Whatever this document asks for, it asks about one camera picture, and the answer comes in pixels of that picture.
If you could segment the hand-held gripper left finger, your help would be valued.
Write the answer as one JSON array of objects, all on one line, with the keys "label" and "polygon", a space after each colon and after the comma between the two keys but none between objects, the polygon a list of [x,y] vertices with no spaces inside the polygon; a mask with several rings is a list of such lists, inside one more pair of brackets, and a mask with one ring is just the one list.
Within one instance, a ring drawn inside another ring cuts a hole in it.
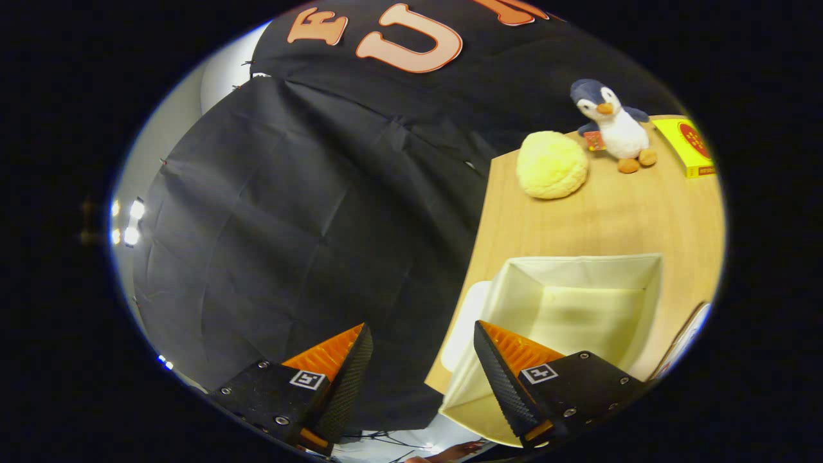
[{"label": "hand-held gripper left finger", "polygon": [[367,323],[277,363],[260,359],[209,392],[221,410],[299,451],[331,457],[373,353]]}]

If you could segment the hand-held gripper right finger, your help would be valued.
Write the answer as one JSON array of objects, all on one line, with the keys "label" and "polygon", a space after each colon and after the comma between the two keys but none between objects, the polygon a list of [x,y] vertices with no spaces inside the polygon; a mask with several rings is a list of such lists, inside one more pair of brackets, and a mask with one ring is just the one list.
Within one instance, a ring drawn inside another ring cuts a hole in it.
[{"label": "hand-held gripper right finger", "polygon": [[588,350],[563,355],[485,320],[474,350],[494,398],[526,450],[576,439],[650,388]]}]

